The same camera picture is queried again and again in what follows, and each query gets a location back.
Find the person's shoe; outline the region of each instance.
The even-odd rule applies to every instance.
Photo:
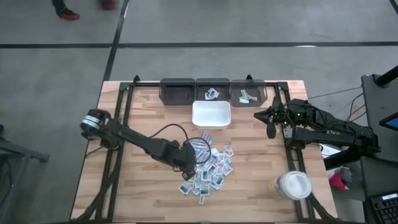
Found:
[[[67,7],[62,9],[60,12],[57,12],[57,14],[60,18],[69,21],[75,21],[77,19],[80,19],[79,14],[74,13],[72,10],[68,9]]]
[[[112,0],[103,1],[102,2],[102,9],[103,10],[109,10],[109,11],[115,10],[116,9],[115,1],[112,1]]]

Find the white container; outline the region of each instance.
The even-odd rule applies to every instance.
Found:
[[[310,179],[303,172],[290,171],[276,177],[269,183],[269,191],[276,200],[301,200],[308,197],[312,186]]]
[[[231,123],[231,105],[227,101],[195,101],[192,123],[197,129],[226,129]]]

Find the red object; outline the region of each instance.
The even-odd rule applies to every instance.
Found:
[[[80,19],[79,14],[74,13],[72,10],[65,8],[64,10],[62,10],[58,16],[60,18],[69,20],[69,21],[75,21]]]
[[[106,2],[104,4],[102,4],[102,9],[103,10],[109,10],[109,11],[115,10],[116,9],[116,3],[114,1],[108,1],[108,2]]]
[[[341,180],[341,177],[338,174],[334,174],[332,177],[330,177],[329,183],[331,186],[337,187],[340,190],[346,190],[343,181]]]

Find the pile of cards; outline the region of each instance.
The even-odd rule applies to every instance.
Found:
[[[211,144],[210,134],[203,132],[202,138]],[[223,186],[226,176],[232,172],[231,157],[234,152],[231,146],[224,146],[223,152],[212,148],[210,154],[207,144],[200,139],[192,140],[190,143],[195,149],[199,164],[196,167],[196,175],[185,181],[179,189],[184,195],[188,195],[191,191],[194,195],[199,195],[199,204],[203,205],[205,197],[210,196],[210,189],[219,190]]]
[[[249,103],[250,100],[257,101],[257,97],[249,95],[246,90],[241,90],[242,96],[239,97],[240,103]]]
[[[205,99],[206,100],[214,100],[217,99],[218,95],[220,93],[217,92],[217,90],[215,90],[214,88],[210,88],[207,93],[205,93]]]

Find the keyboard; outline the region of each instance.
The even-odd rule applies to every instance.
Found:
[[[398,223],[398,193],[371,197],[372,212],[379,224]]]

